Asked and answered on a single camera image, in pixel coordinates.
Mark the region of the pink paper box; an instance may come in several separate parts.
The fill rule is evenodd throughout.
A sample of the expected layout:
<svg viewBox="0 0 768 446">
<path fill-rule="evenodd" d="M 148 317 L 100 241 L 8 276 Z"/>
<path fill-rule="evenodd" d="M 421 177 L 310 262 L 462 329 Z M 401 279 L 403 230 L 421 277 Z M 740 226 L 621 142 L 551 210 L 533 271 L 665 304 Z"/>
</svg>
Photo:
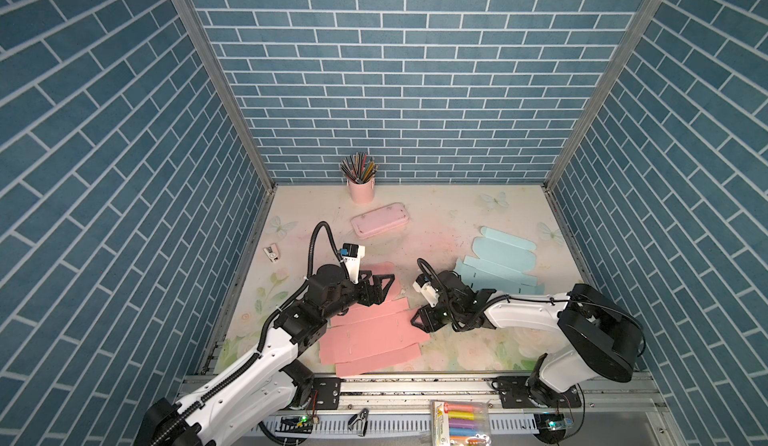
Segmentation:
<svg viewBox="0 0 768 446">
<path fill-rule="evenodd" d="M 355 305 L 337 316 L 319 341 L 320 371 L 340 377 L 381 371 L 431 369 L 425 343 L 430 336 L 411 324 L 415 309 L 398 280 L 380 305 Z"/>
</svg>

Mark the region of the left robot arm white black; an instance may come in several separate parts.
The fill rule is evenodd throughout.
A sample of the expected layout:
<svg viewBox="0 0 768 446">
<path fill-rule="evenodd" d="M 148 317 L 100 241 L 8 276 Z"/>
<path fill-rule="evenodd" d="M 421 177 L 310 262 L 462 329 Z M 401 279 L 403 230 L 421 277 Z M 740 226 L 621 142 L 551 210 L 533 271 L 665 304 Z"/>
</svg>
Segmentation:
<svg viewBox="0 0 768 446">
<path fill-rule="evenodd" d="M 299 356 L 326 331 L 329 320 L 354 304 L 384 302 L 394 275 L 326 264 L 273 311 L 246 355 L 194 392 L 160 399 L 145 413 L 137 445 L 231 445 L 271 414 L 303 405 L 313 372 Z"/>
</svg>

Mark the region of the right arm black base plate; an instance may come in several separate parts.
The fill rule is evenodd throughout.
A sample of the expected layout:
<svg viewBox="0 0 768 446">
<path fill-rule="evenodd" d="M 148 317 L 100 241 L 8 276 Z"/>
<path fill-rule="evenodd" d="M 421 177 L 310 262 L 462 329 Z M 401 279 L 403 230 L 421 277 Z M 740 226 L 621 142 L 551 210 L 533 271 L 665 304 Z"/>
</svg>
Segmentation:
<svg viewBox="0 0 768 446">
<path fill-rule="evenodd" d="M 490 381 L 490 386 L 499 395 L 504 409 L 575 409 L 582 406 L 582 397 L 576 386 L 557 392 L 543 382 L 523 375 L 499 376 Z"/>
</svg>

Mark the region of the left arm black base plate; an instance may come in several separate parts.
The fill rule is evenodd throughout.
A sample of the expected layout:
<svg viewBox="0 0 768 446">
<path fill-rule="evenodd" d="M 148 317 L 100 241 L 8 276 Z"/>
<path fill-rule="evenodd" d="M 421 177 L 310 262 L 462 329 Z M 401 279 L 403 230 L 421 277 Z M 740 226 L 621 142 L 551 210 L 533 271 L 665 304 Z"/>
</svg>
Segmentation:
<svg viewBox="0 0 768 446">
<path fill-rule="evenodd" d="M 301 392 L 300 406 L 308 411 L 337 410 L 342 380 L 332 376 L 315 376 Z"/>
</svg>

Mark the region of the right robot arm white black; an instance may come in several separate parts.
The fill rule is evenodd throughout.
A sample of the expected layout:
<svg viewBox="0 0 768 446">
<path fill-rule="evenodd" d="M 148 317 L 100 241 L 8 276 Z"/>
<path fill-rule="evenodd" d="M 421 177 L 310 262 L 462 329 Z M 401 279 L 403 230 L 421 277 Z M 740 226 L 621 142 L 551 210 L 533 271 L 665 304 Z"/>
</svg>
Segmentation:
<svg viewBox="0 0 768 446">
<path fill-rule="evenodd" d="M 444 326 L 456 332 L 475 329 L 531 329 L 555 339 L 553 352 L 535 356 L 523 394 L 538 407 L 555 407 L 579 383 L 602 377 L 631 381 L 645 337 L 640 324 L 594 287 L 576 283 L 566 293 L 517 295 L 474 290 L 458 273 L 436 273 L 424 263 L 413 283 L 427 304 L 411 324 L 432 333 Z"/>
</svg>

